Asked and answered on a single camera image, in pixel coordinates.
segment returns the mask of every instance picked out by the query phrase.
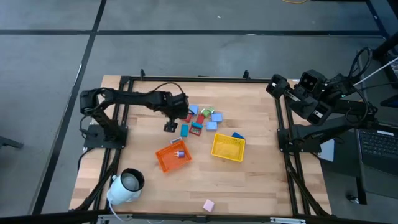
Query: orange basket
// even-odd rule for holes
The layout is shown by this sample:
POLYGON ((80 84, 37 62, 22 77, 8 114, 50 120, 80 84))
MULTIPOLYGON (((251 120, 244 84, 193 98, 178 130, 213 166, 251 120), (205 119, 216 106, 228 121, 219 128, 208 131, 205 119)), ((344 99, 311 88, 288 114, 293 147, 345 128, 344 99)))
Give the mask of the orange basket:
POLYGON ((167 146, 164 149, 157 151, 156 157, 159 160, 159 165, 162 168, 163 172, 177 169, 192 160, 184 141, 178 141, 172 145, 167 146), (185 157, 178 158, 177 151, 184 151, 185 157))

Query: wooden table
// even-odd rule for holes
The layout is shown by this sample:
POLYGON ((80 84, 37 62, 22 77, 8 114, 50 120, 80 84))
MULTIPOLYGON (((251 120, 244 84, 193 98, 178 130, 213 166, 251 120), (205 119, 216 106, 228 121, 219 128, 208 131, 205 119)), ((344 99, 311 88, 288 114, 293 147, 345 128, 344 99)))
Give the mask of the wooden table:
MULTIPOLYGON (((102 87, 117 89, 120 76, 105 75, 102 87)), ((162 82, 135 81, 133 91, 147 92, 162 82)), ((201 136, 189 134, 184 138, 192 161, 170 173, 163 173, 155 152, 168 146, 180 136, 181 124, 175 133, 166 133, 167 118, 144 106, 130 106, 127 124, 129 136, 119 162, 118 173, 131 167, 141 171, 146 179, 138 201, 114 206, 116 212, 146 213, 206 213, 202 206, 206 199, 215 202, 212 214, 217 215, 286 215, 291 216, 284 158, 279 151, 275 101, 261 83, 202 83, 178 82, 189 96, 190 104, 212 106, 223 114, 217 133, 232 135, 237 132, 246 138, 242 162, 212 156, 211 146, 216 132, 206 131, 201 136)), ((175 85, 161 88, 176 95, 175 85)), ((111 117, 113 106, 106 110, 111 117)), ((303 120, 294 114, 296 123, 303 120)), ((70 208, 79 206, 100 176, 104 150, 95 149, 82 160, 70 208)), ((327 212, 329 200, 319 160, 301 153, 305 183, 327 212)), ((104 208, 103 191, 101 208, 104 208)), ((299 189, 296 186, 299 210, 302 212, 299 189)))

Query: white mug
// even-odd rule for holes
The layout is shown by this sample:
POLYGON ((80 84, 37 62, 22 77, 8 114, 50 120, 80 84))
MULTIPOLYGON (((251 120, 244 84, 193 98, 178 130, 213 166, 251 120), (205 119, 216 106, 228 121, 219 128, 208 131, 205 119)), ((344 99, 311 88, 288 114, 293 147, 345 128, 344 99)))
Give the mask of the white mug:
POLYGON ((112 176, 112 179, 113 183, 106 193, 112 205, 137 200, 145 183, 143 174, 132 168, 125 169, 119 177, 112 176))

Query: yellow basket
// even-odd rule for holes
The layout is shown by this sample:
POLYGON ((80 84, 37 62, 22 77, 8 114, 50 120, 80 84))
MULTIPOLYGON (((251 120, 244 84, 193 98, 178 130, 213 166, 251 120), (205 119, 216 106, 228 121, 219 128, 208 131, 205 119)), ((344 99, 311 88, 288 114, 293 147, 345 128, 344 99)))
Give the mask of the yellow basket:
POLYGON ((244 139, 234 138, 224 134, 216 134, 214 136, 211 155, 242 162, 244 143, 244 139))

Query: gray floor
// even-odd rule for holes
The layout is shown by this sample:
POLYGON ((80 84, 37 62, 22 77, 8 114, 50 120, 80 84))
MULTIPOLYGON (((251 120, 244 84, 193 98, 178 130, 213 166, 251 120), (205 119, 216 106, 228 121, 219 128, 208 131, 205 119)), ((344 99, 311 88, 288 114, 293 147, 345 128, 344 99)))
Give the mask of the gray floor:
MULTIPOLYGON (((389 32, 398 23, 382 1, 373 1, 389 32)), ((0 0, 0 29, 91 30, 100 1, 0 0)), ((363 2, 302 5, 278 0, 111 1, 100 30, 377 30, 363 2)), ((0 151, 0 217, 29 212, 88 40, 87 35, 0 36, 0 136, 25 142, 0 151)), ((281 36, 97 36, 81 90, 103 75, 208 75, 299 78, 315 69, 346 74, 358 49, 382 39, 281 36)), ((83 139, 78 101, 72 114, 45 213, 68 209, 83 139)), ((351 177, 325 173, 333 213, 339 217, 395 222, 398 200, 369 194, 369 205, 345 200, 351 177)))

